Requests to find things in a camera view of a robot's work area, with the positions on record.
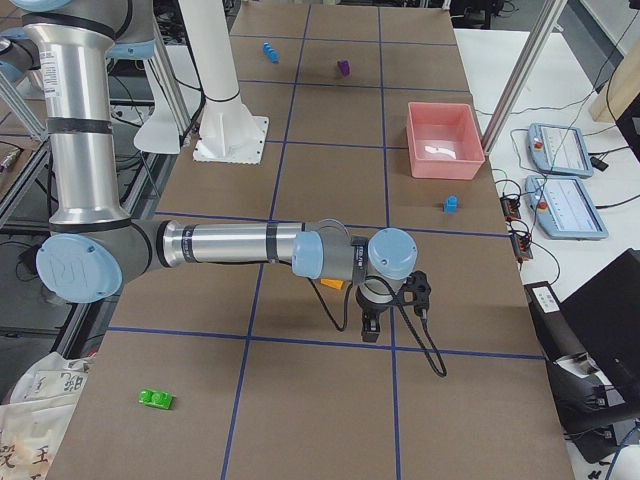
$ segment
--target sticker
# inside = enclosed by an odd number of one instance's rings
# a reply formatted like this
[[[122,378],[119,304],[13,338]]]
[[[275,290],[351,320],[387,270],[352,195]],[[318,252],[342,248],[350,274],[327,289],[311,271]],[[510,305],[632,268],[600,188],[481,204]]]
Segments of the sticker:
[[[44,84],[44,98],[60,96],[60,78],[58,76],[58,62],[53,52],[40,53],[40,71]]]
[[[551,290],[549,290],[547,287],[534,288],[533,294],[538,299],[538,303],[542,307],[542,311],[544,313],[560,311],[560,307],[556,303],[556,299],[553,298],[553,294],[551,293]]]

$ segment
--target pink plastic container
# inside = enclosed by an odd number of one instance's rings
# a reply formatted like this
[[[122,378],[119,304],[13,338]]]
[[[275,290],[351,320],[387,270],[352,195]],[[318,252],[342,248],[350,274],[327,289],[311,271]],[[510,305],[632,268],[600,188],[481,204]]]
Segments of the pink plastic container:
[[[459,103],[409,103],[407,140],[415,178],[471,180],[484,152],[471,107]]]

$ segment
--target green block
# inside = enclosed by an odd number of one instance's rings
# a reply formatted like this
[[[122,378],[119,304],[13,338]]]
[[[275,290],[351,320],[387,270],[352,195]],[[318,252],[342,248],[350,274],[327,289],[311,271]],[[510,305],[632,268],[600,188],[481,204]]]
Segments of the green block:
[[[138,402],[147,407],[162,408],[163,410],[169,410],[173,396],[167,392],[160,392],[157,390],[145,389],[140,392]]]

